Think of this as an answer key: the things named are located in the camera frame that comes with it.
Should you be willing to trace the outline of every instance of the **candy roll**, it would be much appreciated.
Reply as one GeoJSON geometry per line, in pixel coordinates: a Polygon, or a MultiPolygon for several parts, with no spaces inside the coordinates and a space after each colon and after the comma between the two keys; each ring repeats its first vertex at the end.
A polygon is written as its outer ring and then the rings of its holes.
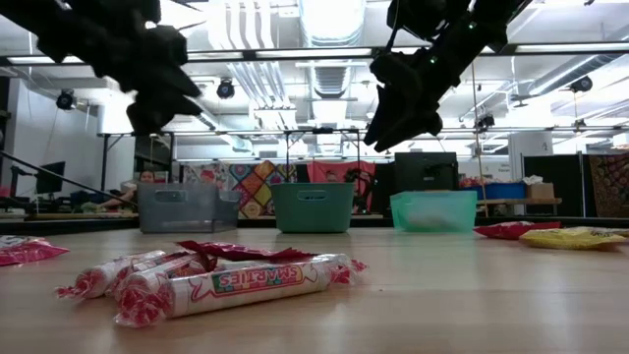
{"type": "Polygon", "coordinates": [[[114,281],[105,291],[105,295],[114,297],[116,300],[118,300],[120,299],[120,292],[122,290],[122,284],[129,275],[138,271],[149,270],[156,266],[161,266],[165,263],[177,260],[184,256],[189,256],[189,255],[190,255],[189,252],[176,252],[176,253],[172,253],[168,255],[163,255],[160,257],[155,257],[153,259],[150,259],[144,262],[133,263],[131,265],[127,265],[123,267],[122,269],[120,269],[120,271],[118,271],[114,281]]]}
{"type": "Polygon", "coordinates": [[[105,293],[120,269],[135,262],[144,262],[163,255],[165,255],[163,251],[152,251],[121,257],[102,265],[87,268],[77,276],[74,286],[58,287],[55,292],[59,298],[97,298],[105,293]]]}
{"type": "Polygon", "coordinates": [[[136,273],[123,291],[126,301],[119,304],[115,321],[142,327],[162,319],[322,291],[332,282],[350,282],[357,271],[353,264],[345,255],[320,255],[187,277],[155,274],[148,279],[136,273]]]}

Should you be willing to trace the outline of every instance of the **translucent green container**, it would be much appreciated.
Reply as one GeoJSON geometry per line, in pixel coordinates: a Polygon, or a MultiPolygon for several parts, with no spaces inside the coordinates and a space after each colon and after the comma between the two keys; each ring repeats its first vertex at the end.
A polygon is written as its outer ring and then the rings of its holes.
{"type": "Polygon", "coordinates": [[[477,193],[403,192],[391,196],[395,228],[408,232],[472,232],[477,193]]]}
{"type": "Polygon", "coordinates": [[[353,183],[271,185],[277,228],[285,233],[335,233],[350,228],[353,183]]]}

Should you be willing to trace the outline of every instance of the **person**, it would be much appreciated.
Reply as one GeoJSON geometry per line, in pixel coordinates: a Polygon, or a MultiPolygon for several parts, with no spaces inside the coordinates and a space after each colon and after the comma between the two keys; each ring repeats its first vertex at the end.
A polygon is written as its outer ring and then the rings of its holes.
{"type": "MultiPolygon", "coordinates": [[[[140,182],[141,183],[154,183],[155,173],[153,171],[148,171],[148,170],[143,171],[140,174],[140,182]]],[[[137,189],[138,189],[138,186],[132,187],[127,193],[122,195],[120,199],[123,201],[130,201],[130,202],[137,203],[138,202],[138,197],[136,193],[137,189]]],[[[110,199],[109,201],[100,204],[99,207],[119,207],[122,204],[123,203],[121,201],[110,199]]]]}

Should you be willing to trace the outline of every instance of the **ceiling duct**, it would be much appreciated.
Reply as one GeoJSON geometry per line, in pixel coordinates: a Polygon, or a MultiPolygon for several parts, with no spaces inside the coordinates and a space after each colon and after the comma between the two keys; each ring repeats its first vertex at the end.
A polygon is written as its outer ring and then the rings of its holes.
{"type": "MultiPolygon", "coordinates": [[[[629,25],[608,36],[605,41],[628,41],[629,25]]],[[[527,95],[544,95],[556,89],[564,88],[571,83],[592,73],[604,65],[620,58],[623,54],[578,55],[550,71],[541,78],[527,84],[524,93],[527,95]]]]}
{"type": "MultiPolygon", "coordinates": [[[[366,0],[299,0],[304,46],[357,46],[363,34],[366,0]]],[[[321,98],[340,98],[350,84],[352,68],[309,68],[314,92],[321,98]]]]}

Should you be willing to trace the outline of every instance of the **ceiling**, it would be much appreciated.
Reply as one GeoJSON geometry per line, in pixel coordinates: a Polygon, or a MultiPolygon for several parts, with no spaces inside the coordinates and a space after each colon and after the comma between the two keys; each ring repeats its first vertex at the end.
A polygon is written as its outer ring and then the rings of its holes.
{"type": "MultiPolygon", "coordinates": [[[[273,9],[271,33],[274,44],[280,48],[303,46],[300,22],[295,0],[271,1],[273,9]]],[[[597,0],[591,6],[584,7],[582,0],[545,0],[534,3],[525,10],[508,28],[511,42],[580,42],[605,41],[615,31],[629,25],[629,0],[597,0]]],[[[169,6],[164,11],[162,23],[179,24],[185,19],[190,23],[203,20],[207,3],[195,2],[193,6],[201,10],[194,12],[182,10],[177,4],[163,0],[162,6],[169,6]]],[[[388,1],[368,0],[365,14],[365,26],[360,45],[381,46],[389,38],[390,29],[385,24],[388,1]]],[[[330,12],[330,22],[341,21],[330,12]]],[[[241,14],[241,24],[245,22],[245,13],[241,14]]],[[[6,19],[0,17],[0,55],[25,55],[38,53],[34,45],[36,38],[6,19]]],[[[187,29],[189,50],[212,50],[208,40],[207,26],[200,25],[187,29]]],[[[422,44],[405,32],[400,32],[396,46],[422,44]]],[[[572,59],[572,56],[519,56],[519,57],[483,57],[474,62],[474,68],[468,68],[461,76],[462,85],[449,92],[442,99],[439,114],[445,127],[471,127],[474,121],[474,106],[494,94],[490,106],[480,107],[481,113],[490,112],[499,126],[541,127],[552,125],[570,125],[575,119],[575,101],[577,115],[600,113],[589,125],[613,125],[624,122],[629,117],[629,110],[620,107],[608,115],[605,109],[618,106],[627,99],[623,92],[629,89],[629,56],[625,55],[611,64],[590,74],[594,88],[584,94],[574,96],[569,91],[556,91],[541,98],[527,101],[529,105],[516,108],[517,102],[510,102],[507,95],[512,90],[496,93],[510,83],[525,83],[540,78],[556,67],[572,59]]],[[[280,71],[291,102],[296,108],[297,124],[303,127],[315,124],[308,85],[307,70],[297,68],[295,62],[280,62],[280,71]]],[[[185,66],[185,71],[193,77],[231,77],[225,64],[192,64],[185,66]]],[[[32,78],[44,89],[61,89],[74,85],[77,94],[96,103],[106,103],[108,97],[115,96],[109,85],[92,79],[89,67],[36,67],[32,68],[32,78]]],[[[250,118],[250,100],[236,83],[236,94],[230,99],[219,99],[215,93],[217,82],[200,78],[205,86],[204,92],[208,108],[222,122],[228,122],[231,129],[251,129],[256,125],[250,118]]],[[[375,88],[377,81],[369,68],[355,68],[346,98],[350,99],[346,110],[346,127],[364,128],[369,122],[369,113],[377,107],[375,88]]],[[[182,130],[202,129],[192,120],[182,119],[177,125],[182,130]]],[[[606,134],[592,137],[608,138],[606,134]]],[[[208,144],[220,142],[216,138],[207,138],[208,144]]],[[[188,138],[182,144],[203,144],[202,139],[188,138]]]]}

